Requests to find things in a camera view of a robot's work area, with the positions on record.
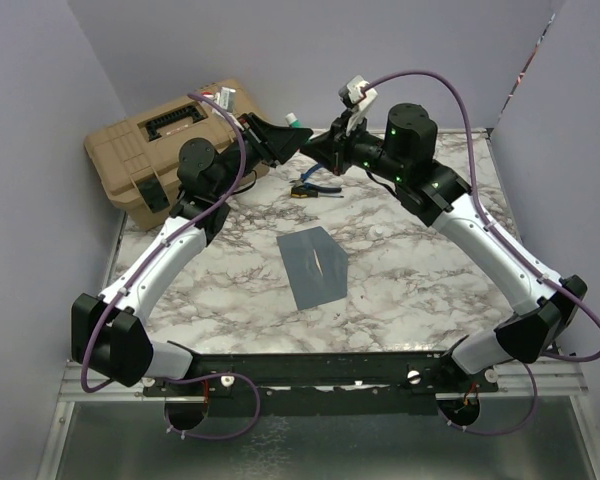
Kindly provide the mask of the green white glue stick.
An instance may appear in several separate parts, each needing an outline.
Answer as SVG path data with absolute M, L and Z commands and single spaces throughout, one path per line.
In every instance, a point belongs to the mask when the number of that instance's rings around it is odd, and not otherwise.
M 300 128 L 301 123 L 293 112 L 288 113 L 285 116 L 286 123 L 291 128 Z

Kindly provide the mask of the grey paper envelope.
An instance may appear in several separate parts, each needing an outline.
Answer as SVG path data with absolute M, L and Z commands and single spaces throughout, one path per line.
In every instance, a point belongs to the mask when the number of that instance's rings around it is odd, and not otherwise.
M 276 238 L 298 310 L 344 299 L 348 254 L 322 227 Z

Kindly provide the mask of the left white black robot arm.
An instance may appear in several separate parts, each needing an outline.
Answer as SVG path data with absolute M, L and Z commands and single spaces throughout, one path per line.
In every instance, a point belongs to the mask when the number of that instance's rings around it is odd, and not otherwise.
M 313 134 L 309 128 L 271 125 L 253 113 L 239 116 L 235 131 L 237 138 L 223 151 L 200 137 L 181 146 L 181 186 L 156 238 L 118 280 L 74 301 L 71 357 L 83 375 L 95 371 L 127 387 L 143 378 L 166 378 L 182 395 L 200 385 L 193 352 L 151 340 L 146 321 L 177 275 L 221 231 L 230 212 L 227 198 L 242 177 L 260 163 L 286 163 Z

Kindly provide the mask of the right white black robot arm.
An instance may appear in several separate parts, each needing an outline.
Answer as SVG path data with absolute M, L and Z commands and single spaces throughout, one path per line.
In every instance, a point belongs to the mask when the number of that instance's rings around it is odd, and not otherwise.
M 343 113 L 328 132 L 309 140 L 302 154 L 335 175 L 355 166 L 392 182 L 402 207 L 456 244 L 513 310 L 508 320 L 452 347 L 451 359 L 439 367 L 441 383 L 461 391 L 491 365 L 535 362 L 569 325 L 577 300 L 587 291 L 584 281 L 576 275 L 562 277 L 525 249 L 512 254 L 503 246 L 515 238 L 480 211 L 460 175 L 435 160 L 438 128 L 422 106 L 393 106 L 382 138 L 364 124 L 348 132 L 348 120 Z

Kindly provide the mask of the tan plastic toolbox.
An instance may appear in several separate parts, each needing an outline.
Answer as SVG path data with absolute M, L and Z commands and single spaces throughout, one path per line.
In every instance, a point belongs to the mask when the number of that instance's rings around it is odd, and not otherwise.
M 235 134 L 208 104 L 180 96 L 90 133 L 84 146 L 111 203 L 150 230 L 162 224 L 176 199 L 181 146 L 197 137 L 221 152 Z

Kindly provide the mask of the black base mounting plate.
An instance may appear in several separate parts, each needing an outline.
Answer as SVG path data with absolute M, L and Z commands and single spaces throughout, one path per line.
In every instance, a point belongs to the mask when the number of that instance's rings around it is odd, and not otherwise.
M 158 380 L 143 390 L 171 406 L 209 401 L 214 416 L 244 417 L 407 413 L 434 415 L 436 397 L 493 393 L 492 367 L 468 375 L 442 351 L 322 354 L 197 354 L 189 378 L 207 385 Z

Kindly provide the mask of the blue handled pliers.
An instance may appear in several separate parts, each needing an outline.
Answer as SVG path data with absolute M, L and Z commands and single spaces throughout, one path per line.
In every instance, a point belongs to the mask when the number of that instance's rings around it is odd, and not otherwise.
M 293 185 L 306 183 L 313 174 L 315 174 L 321 169 L 323 169 L 323 166 L 321 164 L 315 164 L 312 167 L 310 167 L 307 171 L 302 173 L 297 179 L 291 180 L 290 183 Z

